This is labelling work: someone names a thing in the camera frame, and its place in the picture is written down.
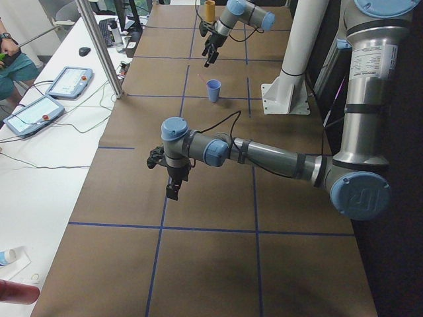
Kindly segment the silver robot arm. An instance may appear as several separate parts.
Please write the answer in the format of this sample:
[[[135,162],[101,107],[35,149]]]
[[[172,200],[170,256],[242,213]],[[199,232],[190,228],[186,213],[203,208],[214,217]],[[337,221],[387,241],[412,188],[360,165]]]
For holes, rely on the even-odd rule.
[[[202,56],[207,57],[204,67],[215,63],[219,52],[231,31],[238,22],[242,22],[255,30],[269,31],[275,22],[275,14],[265,11],[251,1],[228,1],[221,16],[204,17],[199,25],[201,37],[208,36]]]
[[[225,159],[251,164],[278,176],[310,181],[324,188],[340,214],[367,221],[384,212],[391,195],[379,173],[389,163],[380,150],[380,129],[389,83],[400,41],[408,34],[412,11],[421,1],[341,1],[337,32],[339,49],[352,49],[344,108],[341,148],[333,157],[293,153],[248,139],[204,134],[188,128],[185,119],[171,117],[161,125],[163,145],[150,152],[147,166],[167,168],[171,177],[166,196],[178,200],[182,181],[188,181],[190,159],[221,166]],[[305,68],[328,1],[298,1],[280,75],[262,87],[265,114],[288,114],[302,84]],[[200,33],[211,35],[202,55],[205,67],[217,59],[236,22],[268,30],[274,15],[250,1],[228,1],[217,22],[201,22]]]

